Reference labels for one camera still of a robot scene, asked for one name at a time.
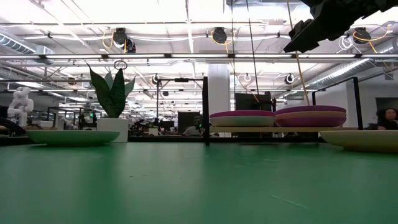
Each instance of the beige plate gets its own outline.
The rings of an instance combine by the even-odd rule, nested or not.
[[[321,137],[335,146],[366,152],[398,152],[398,131],[321,131]]]
[[[339,117],[345,118],[346,113],[340,111],[302,111],[279,114],[275,116],[276,119],[289,119],[289,118],[307,118],[307,117]]]

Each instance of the dark hair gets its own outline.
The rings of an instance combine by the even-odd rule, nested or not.
[[[379,111],[376,113],[376,115],[377,115],[377,121],[378,121],[379,123],[387,121],[387,119],[386,119],[387,110],[394,110],[394,111],[397,113],[397,110],[394,109],[394,108],[387,108],[387,109],[379,110]]]

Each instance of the green table surface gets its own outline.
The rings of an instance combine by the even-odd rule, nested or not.
[[[328,144],[0,147],[0,223],[398,223],[397,170]]]

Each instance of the white plant pot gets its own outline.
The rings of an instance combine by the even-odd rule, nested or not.
[[[129,120],[118,118],[101,118],[97,121],[98,131],[120,131],[113,142],[127,142],[129,135]]]

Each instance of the snake plant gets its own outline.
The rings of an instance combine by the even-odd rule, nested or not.
[[[99,104],[110,118],[119,118],[126,105],[126,98],[134,89],[136,78],[124,84],[123,70],[119,69],[112,79],[109,72],[105,78],[101,77],[90,68],[91,86],[94,87]]]

